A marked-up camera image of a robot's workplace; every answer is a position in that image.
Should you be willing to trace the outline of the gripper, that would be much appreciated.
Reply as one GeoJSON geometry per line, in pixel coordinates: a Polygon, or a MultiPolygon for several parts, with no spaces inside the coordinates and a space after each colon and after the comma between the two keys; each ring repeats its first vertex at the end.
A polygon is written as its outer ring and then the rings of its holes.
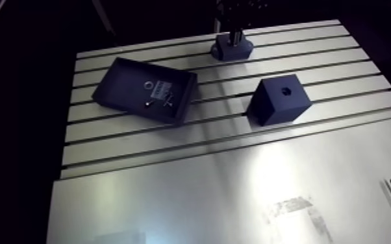
{"type": "Polygon", "coordinates": [[[261,17],[268,8],[264,0],[219,0],[216,3],[216,19],[230,31],[242,31],[261,17]]]}

